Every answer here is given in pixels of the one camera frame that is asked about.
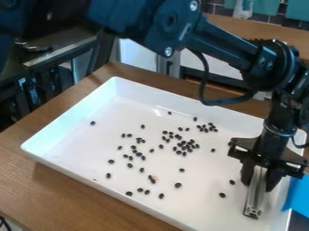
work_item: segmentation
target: black equipment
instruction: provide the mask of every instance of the black equipment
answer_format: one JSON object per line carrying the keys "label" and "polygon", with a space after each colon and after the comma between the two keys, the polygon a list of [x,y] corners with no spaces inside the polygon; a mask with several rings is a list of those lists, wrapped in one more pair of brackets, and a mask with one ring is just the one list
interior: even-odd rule
{"label": "black equipment", "polygon": [[[267,168],[267,191],[271,191],[286,175],[304,176],[308,161],[286,148],[297,128],[309,123],[308,69],[298,59],[297,49],[275,40],[246,41],[226,32],[207,21],[197,0],[71,2],[0,0],[0,71],[13,37],[31,36],[36,28],[46,27],[46,24],[54,27],[68,20],[78,22],[81,16],[166,58],[187,47],[205,66],[205,77],[200,87],[204,105],[238,103],[252,98],[257,91],[273,92],[271,111],[265,119],[262,135],[255,139],[231,140],[229,156],[243,163],[242,182],[245,185],[250,183],[256,165]],[[202,53],[239,69],[249,91],[242,97],[205,99],[203,92],[207,84],[208,64]]]}

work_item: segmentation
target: black cable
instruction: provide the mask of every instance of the black cable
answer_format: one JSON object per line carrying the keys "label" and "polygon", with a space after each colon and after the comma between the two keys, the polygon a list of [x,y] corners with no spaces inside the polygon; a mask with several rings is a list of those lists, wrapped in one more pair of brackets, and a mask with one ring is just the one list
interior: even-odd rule
{"label": "black cable", "polygon": [[210,75],[210,67],[208,65],[208,62],[206,61],[205,57],[201,52],[190,50],[197,58],[199,58],[202,62],[202,65],[204,66],[204,77],[201,80],[201,84],[199,86],[199,98],[200,101],[206,105],[206,106],[220,106],[220,105],[228,105],[228,104],[235,104],[239,102],[243,102],[246,100],[251,99],[257,91],[251,91],[249,90],[246,92],[243,96],[240,97],[228,97],[228,98],[221,98],[221,99],[208,99],[206,100],[204,98],[205,88],[209,79]]}
{"label": "black cable", "polygon": [[7,231],[12,231],[12,228],[9,226],[9,224],[7,224],[3,217],[0,217],[0,222],[0,227],[5,226]]}
{"label": "black cable", "polygon": [[292,142],[293,142],[293,145],[298,149],[303,149],[303,148],[309,147],[309,143],[305,143],[305,144],[301,144],[301,145],[296,144],[295,138],[293,136],[292,136]]}

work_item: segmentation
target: blue object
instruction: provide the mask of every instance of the blue object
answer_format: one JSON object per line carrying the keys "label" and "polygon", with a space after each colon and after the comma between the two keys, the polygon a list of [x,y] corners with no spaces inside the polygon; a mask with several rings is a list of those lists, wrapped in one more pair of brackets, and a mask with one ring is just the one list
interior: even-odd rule
{"label": "blue object", "polygon": [[309,217],[309,175],[302,180],[292,178],[282,210],[292,209]]}
{"label": "blue object", "polygon": [[289,0],[286,17],[309,22],[309,1],[308,0]]}
{"label": "blue object", "polygon": [[[244,10],[252,0],[244,0]],[[236,0],[225,0],[224,7],[234,9]],[[253,5],[253,13],[275,16],[280,6],[280,0],[258,0]]]}

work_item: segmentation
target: black bean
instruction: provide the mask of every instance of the black bean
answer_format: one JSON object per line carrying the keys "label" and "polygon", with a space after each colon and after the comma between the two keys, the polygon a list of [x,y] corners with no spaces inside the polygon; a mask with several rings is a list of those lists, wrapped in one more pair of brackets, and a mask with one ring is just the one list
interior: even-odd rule
{"label": "black bean", "polygon": [[133,193],[132,193],[132,191],[128,191],[128,192],[126,192],[126,195],[129,196],[129,197],[132,197]]}
{"label": "black bean", "polygon": [[219,196],[223,199],[226,197],[226,195],[223,192],[219,193]]}
{"label": "black bean", "polygon": [[175,183],[175,187],[176,187],[177,189],[179,189],[181,186],[182,186],[181,183]]}

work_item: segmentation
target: white tray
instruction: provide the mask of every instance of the white tray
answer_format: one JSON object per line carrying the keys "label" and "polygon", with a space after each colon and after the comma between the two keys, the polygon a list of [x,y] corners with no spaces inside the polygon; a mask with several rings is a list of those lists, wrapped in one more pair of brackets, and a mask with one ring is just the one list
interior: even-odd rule
{"label": "white tray", "polygon": [[[196,125],[214,123],[217,133],[201,133]],[[287,230],[291,211],[281,212],[286,198],[289,178],[267,194],[267,211],[261,219],[242,215],[247,188],[239,181],[241,164],[227,156],[231,137],[256,137],[263,120],[221,107],[203,106],[199,101],[181,97],[156,88],[114,77],[76,106],[43,128],[22,145],[35,160],[56,171],[71,176],[93,188],[143,210],[182,230]],[[190,132],[178,132],[178,127],[190,127]],[[176,155],[162,140],[162,131],[194,139],[201,148],[187,157]],[[121,138],[121,134],[132,138]],[[146,140],[136,144],[136,137]],[[298,143],[305,133],[298,131]],[[130,145],[136,145],[147,160],[133,160],[127,168]],[[158,179],[154,185],[147,176]],[[180,189],[174,184],[181,182]],[[138,193],[137,188],[151,193]],[[126,196],[132,191],[132,197]],[[219,193],[227,195],[225,199]]]}

